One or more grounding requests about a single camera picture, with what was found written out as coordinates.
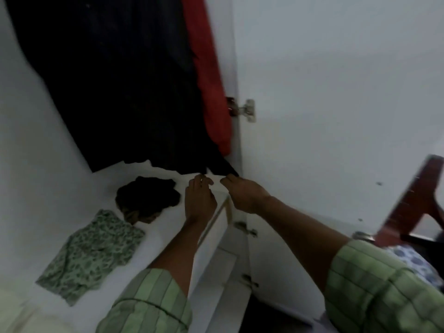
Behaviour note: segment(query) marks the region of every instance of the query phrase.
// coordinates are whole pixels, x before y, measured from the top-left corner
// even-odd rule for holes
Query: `green printed fabric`
[[[90,289],[133,256],[145,233],[100,210],[85,228],[71,235],[36,283],[73,306]]]
[[[96,333],[185,333],[191,319],[190,303],[171,274],[148,268],[126,287]]]
[[[360,240],[334,258],[325,307],[342,333],[444,332],[444,295],[403,262]]]

